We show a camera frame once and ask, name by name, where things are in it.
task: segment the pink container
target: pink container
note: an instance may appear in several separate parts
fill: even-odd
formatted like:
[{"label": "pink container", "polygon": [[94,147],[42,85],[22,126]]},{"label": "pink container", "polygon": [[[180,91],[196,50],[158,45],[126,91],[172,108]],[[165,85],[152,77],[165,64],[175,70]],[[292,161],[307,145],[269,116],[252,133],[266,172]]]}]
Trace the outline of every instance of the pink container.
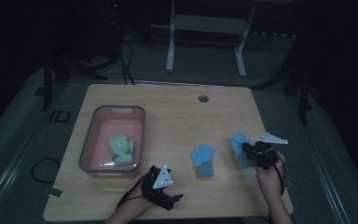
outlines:
[{"label": "pink container", "polygon": [[[95,109],[79,157],[80,168],[93,177],[138,175],[145,129],[145,110],[137,105],[102,105]],[[109,146],[112,137],[125,134],[133,142],[132,162],[116,165]]]}]

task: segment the black device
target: black device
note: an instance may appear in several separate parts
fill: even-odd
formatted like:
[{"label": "black device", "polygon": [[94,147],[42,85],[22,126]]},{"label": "black device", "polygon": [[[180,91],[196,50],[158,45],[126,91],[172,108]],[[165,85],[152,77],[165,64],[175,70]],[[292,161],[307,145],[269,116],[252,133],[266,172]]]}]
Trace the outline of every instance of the black device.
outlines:
[{"label": "black device", "polygon": [[[149,202],[154,203],[160,207],[167,209],[168,211],[173,209],[174,203],[180,201],[183,197],[183,194],[179,194],[176,196],[169,196],[164,193],[165,188],[161,189],[153,189],[153,185],[156,182],[159,172],[161,169],[157,168],[155,165],[150,167],[149,172],[142,176],[138,182],[130,189],[130,191],[126,192],[124,196],[121,198],[120,202],[118,202],[116,209],[118,209],[124,202],[131,199],[136,199],[139,197],[145,197]],[[130,193],[142,182],[141,189],[143,195],[134,197],[134,198],[127,198]]]},{"label": "black device", "polygon": [[153,185],[156,182],[159,172],[161,169],[156,166],[152,166],[149,170],[148,175],[145,177],[144,182],[142,183],[142,192],[144,196],[149,202],[159,205],[167,210],[171,210],[173,208],[173,204],[179,202],[179,200],[183,197],[183,194],[176,195],[171,197],[164,193],[165,188],[161,189],[153,189]]},{"label": "black device", "polygon": [[272,149],[271,143],[256,142],[254,146],[242,143],[242,150],[255,166],[263,167],[265,170],[278,161],[277,151]]}]

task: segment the round hole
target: round hole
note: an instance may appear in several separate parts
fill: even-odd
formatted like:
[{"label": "round hole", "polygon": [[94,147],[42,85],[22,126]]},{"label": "round hole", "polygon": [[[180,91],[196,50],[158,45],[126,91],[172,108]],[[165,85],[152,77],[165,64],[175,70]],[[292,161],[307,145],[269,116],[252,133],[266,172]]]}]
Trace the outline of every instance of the round hole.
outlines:
[{"label": "round hole", "polygon": [[207,103],[209,101],[209,97],[207,95],[199,96],[199,100],[203,103]]}]

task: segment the stand leg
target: stand leg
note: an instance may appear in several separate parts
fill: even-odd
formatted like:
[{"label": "stand leg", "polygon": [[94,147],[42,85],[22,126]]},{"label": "stand leg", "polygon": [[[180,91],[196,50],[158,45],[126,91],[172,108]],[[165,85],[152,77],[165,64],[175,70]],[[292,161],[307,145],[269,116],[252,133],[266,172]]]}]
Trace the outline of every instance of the stand leg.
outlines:
[{"label": "stand leg", "polygon": [[245,41],[246,41],[246,38],[248,37],[249,29],[251,27],[252,19],[253,19],[254,15],[255,15],[255,7],[252,7],[251,12],[249,14],[248,21],[245,23],[245,25],[243,27],[241,42],[234,49],[235,58],[237,60],[237,67],[238,67],[238,72],[240,74],[240,77],[246,77],[245,65],[243,64],[243,58],[242,58],[242,51],[243,51],[243,47],[245,46]]},{"label": "stand leg", "polygon": [[171,26],[170,26],[170,46],[168,47],[168,56],[167,56],[167,64],[165,70],[167,72],[173,71],[173,60],[175,57],[175,42],[174,42],[174,32],[175,32],[175,1],[171,1]]}]

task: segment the dark background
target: dark background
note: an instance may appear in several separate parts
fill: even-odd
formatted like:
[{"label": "dark background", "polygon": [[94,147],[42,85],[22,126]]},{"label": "dark background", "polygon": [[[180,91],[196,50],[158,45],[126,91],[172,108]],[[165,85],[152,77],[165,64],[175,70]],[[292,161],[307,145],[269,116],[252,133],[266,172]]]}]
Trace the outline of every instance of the dark background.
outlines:
[{"label": "dark background", "polygon": [[[193,3],[197,7],[189,7],[185,0],[178,2],[182,4],[178,10],[184,12],[202,13],[208,8],[222,15],[219,1],[208,1],[208,7],[205,1]],[[225,7],[238,8],[230,7],[236,1],[225,3]],[[311,85],[358,168],[358,0],[257,4],[252,31],[297,35],[282,73],[304,64],[311,71]],[[243,16],[240,10],[231,12],[231,16]],[[147,39],[150,24],[169,24],[169,14],[170,1],[165,0],[0,0],[0,116],[25,80],[42,66],[46,53],[64,52],[87,61],[90,55],[101,54],[96,43],[106,32],[115,40],[130,26]],[[114,32],[108,29],[112,20],[120,21]],[[57,76],[68,79],[67,74]]]}]

